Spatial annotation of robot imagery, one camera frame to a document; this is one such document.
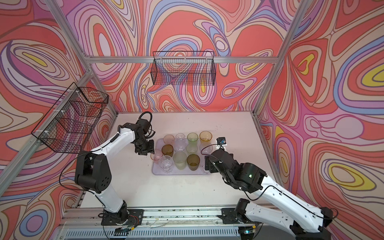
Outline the pink cup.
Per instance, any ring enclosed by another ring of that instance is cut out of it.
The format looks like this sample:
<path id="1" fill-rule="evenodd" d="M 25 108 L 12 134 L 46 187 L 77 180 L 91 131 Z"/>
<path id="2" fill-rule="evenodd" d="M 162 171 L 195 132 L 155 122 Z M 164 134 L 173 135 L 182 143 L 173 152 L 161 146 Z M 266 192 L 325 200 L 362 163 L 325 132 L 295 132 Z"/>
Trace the pink cup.
<path id="1" fill-rule="evenodd" d="M 156 149 L 153 154 L 151 154 L 151 160 L 157 163 L 163 157 L 161 150 Z"/>

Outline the yellow plastic cup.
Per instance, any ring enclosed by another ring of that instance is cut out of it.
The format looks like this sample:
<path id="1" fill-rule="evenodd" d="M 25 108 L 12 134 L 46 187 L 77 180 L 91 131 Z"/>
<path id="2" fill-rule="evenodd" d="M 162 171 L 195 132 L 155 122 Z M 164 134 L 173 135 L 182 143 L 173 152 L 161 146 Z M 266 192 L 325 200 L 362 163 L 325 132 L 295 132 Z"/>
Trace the yellow plastic cup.
<path id="1" fill-rule="evenodd" d="M 209 131 L 202 131 L 199 134 L 199 138 L 200 138 L 200 141 L 201 141 L 202 144 L 208 144 L 209 145 L 211 143 L 213 135 Z"/>

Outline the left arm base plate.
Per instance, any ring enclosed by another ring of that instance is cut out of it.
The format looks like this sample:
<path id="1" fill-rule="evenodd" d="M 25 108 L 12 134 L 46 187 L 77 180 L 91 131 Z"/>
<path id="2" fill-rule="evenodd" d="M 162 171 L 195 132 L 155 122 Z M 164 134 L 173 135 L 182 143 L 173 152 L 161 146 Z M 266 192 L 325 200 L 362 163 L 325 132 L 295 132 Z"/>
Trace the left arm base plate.
<path id="1" fill-rule="evenodd" d="M 142 224 L 143 214 L 143 209 L 122 210 L 117 213 L 103 210 L 98 217 L 102 219 L 102 226 L 139 226 Z"/>

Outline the lilac plastic tray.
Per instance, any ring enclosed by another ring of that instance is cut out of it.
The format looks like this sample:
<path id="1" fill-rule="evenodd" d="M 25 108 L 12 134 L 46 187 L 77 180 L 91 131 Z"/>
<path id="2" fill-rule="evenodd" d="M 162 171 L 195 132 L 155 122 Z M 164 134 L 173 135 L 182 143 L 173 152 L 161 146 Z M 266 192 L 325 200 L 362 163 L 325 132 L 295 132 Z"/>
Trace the lilac plastic tray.
<path id="1" fill-rule="evenodd" d="M 186 166 L 183 170 L 179 170 L 175 163 L 173 163 L 173 166 L 171 167 L 171 170 L 169 172 L 165 172 L 158 163 L 154 162 L 152 166 L 152 173 L 157 176 L 161 175 L 169 175 L 169 176 L 176 176 L 176 175 L 211 175 L 209 171 L 205 170 L 205 159 L 204 156 L 201 155 L 199 152 L 197 152 L 197 155 L 200 158 L 200 165 L 197 168 L 197 170 L 192 171 L 188 166 Z"/>

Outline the small clear cup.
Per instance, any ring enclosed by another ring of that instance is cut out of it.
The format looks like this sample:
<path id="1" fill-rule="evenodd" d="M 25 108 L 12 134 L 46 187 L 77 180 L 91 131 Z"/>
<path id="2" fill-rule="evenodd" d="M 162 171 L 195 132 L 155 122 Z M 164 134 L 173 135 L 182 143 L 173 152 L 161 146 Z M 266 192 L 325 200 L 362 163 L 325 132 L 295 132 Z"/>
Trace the small clear cup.
<path id="1" fill-rule="evenodd" d="M 175 142 L 178 144 L 184 144 L 186 140 L 186 136 L 183 133 L 178 133 L 175 136 Z"/>

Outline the pale green cup front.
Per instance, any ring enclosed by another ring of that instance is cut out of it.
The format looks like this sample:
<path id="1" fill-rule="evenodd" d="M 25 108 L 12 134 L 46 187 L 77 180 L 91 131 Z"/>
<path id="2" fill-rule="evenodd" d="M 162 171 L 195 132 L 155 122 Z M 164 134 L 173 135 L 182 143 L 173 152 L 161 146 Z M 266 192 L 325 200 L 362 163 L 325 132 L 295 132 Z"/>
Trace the pale green cup front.
<path id="1" fill-rule="evenodd" d="M 186 147 L 186 151 L 189 155 L 196 154 L 198 152 L 198 147 L 195 144 L 188 144 Z"/>

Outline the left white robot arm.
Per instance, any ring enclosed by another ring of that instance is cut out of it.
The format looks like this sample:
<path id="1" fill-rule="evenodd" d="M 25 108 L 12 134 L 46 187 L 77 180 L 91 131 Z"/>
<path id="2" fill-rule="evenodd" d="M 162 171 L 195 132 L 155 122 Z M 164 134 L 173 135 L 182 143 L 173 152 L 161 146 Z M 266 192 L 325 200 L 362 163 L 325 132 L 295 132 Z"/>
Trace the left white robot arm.
<path id="1" fill-rule="evenodd" d="M 126 202 L 112 187 L 112 173 L 109 160 L 129 144 L 135 146 L 139 156 L 153 154 L 153 136 L 148 135 L 151 122 L 139 119 L 135 124 L 126 123 L 118 127 L 117 133 L 99 147 L 80 152 L 75 173 L 75 183 L 89 191 L 103 204 L 103 225 L 123 225 L 129 219 Z"/>

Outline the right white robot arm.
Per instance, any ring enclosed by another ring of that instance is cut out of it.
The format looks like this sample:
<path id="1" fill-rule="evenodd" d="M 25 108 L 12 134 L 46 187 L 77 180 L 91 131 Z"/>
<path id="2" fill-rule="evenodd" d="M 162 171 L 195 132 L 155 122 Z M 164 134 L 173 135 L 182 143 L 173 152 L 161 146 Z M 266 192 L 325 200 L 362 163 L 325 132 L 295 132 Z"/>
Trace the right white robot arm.
<path id="1" fill-rule="evenodd" d="M 206 169 L 220 173 L 225 184 L 246 194 L 239 199 L 225 222 L 267 224 L 294 236 L 297 240 L 329 240 L 327 226 L 333 211 L 315 207 L 289 193 L 267 173 L 252 163 L 238 163 L 232 154 L 220 158 L 205 156 Z"/>

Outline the peach cup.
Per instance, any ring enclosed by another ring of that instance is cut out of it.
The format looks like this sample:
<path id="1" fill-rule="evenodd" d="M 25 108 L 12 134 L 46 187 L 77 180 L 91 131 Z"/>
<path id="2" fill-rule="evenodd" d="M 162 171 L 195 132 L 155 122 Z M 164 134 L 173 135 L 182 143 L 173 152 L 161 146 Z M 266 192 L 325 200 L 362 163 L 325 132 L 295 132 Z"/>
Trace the peach cup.
<path id="1" fill-rule="evenodd" d="M 175 137 L 171 134 L 165 135 L 163 138 L 165 145 L 173 145 L 175 141 Z"/>

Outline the pale green large cup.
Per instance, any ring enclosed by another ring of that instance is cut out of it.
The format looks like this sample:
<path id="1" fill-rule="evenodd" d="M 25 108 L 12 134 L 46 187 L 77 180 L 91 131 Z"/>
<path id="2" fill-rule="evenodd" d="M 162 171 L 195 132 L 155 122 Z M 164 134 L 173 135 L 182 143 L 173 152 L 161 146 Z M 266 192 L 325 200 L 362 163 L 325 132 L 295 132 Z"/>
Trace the pale green large cup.
<path id="1" fill-rule="evenodd" d="M 187 166 L 187 155 L 184 151 L 175 152 L 173 155 L 175 166 L 179 170 L 183 170 Z"/>

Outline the bright green cup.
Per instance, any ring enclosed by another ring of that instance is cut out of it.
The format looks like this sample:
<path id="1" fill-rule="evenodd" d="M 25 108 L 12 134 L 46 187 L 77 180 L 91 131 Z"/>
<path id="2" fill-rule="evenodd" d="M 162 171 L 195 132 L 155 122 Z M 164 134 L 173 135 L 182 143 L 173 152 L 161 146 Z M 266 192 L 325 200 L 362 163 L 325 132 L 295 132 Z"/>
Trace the bright green cup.
<path id="1" fill-rule="evenodd" d="M 189 145 L 196 146 L 198 144 L 199 135 L 197 133 L 189 133 L 187 139 Z"/>

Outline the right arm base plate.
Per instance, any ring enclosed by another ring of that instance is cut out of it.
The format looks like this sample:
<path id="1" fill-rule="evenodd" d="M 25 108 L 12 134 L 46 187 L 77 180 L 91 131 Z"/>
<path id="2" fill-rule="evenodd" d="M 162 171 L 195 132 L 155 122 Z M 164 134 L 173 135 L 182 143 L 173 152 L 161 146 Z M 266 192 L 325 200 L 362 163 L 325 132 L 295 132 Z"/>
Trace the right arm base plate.
<path id="1" fill-rule="evenodd" d="M 235 208 L 222 208 L 221 214 L 217 215 L 225 225 L 228 224 L 252 224 L 258 226 L 260 222 L 251 221 L 245 214 L 238 212 Z"/>

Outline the amber cup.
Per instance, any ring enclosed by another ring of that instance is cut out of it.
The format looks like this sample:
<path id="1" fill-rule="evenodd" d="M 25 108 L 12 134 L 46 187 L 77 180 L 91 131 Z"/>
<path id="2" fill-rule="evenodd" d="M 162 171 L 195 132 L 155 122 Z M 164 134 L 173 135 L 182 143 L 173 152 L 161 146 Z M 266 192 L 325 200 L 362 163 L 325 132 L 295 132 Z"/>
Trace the amber cup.
<path id="1" fill-rule="evenodd" d="M 191 171 L 196 171 L 200 166 L 200 157 L 196 154 L 191 154 L 187 157 L 187 164 Z"/>
<path id="2" fill-rule="evenodd" d="M 172 145 L 166 144 L 162 147 L 162 154 L 164 156 L 173 157 L 174 155 L 174 147 Z"/>

